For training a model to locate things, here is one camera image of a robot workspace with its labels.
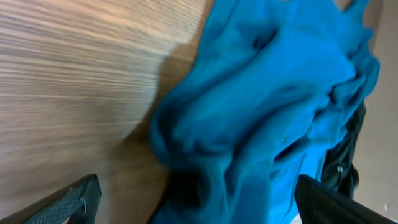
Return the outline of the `blue polo shirt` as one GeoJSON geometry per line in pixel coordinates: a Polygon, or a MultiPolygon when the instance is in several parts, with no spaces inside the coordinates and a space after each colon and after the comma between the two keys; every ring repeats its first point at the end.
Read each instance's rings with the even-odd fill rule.
{"type": "Polygon", "coordinates": [[[297,179],[377,83],[366,1],[217,0],[190,73],[150,124],[172,171],[154,223],[290,223],[297,179]]]}

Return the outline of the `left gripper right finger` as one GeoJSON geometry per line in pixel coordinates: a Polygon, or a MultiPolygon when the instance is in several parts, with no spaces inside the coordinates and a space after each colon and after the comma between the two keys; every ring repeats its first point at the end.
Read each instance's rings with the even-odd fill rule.
{"type": "Polygon", "coordinates": [[[396,224],[305,174],[294,196],[303,224],[396,224]]]}

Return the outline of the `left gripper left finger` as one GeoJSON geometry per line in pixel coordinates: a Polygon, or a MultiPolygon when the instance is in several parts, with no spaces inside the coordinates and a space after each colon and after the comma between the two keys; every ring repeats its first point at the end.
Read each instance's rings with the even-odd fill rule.
{"type": "Polygon", "coordinates": [[[101,197],[98,176],[89,174],[3,218],[1,224],[94,224],[101,197]]]}

